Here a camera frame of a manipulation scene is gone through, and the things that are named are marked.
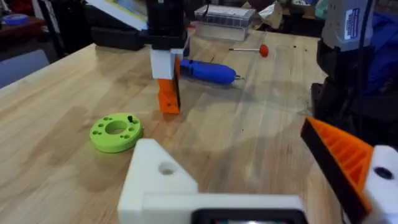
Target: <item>green disc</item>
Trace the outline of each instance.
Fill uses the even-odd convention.
[[[115,113],[99,119],[90,129],[90,139],[101,152],[122,152],[142,137],[140,120],[129,113]]]

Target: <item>blue screwdriver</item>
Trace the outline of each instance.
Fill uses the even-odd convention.
[[[196,60],[182,60],[180,62],[180,71],[182,75],[222,85],[228,85],[235,80],[244,79],[237,75],[235,70],[226,65]]]

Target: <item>label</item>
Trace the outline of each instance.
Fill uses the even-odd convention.
[[[222,6],[209,6],[210,13],[224,14],[229,16],[244,16],[249,10],[232,8],[232,7],[222,7]]]
[[[358,36],[359,8],[346,11],[344,39],[351,40]]]

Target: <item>clear plastic container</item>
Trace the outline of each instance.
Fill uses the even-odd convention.
[[[244,40],[256,13],[255,9],[209,5],[203,16],[206,8],[203,6],[195,11],[198,19],[195,34],[217,39]]]
[[[255,9],[209,5],[207,15],[203,16],[206,8],[203,6],[197,9],[195,17],[200,22],[218,26],[247,28],[256,13]]]

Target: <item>blue cloth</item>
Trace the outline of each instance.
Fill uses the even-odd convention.
[[[398,75],[398,17],[374,13],[372,45],[374,55],[368,70],[367,93],[378,91]]]

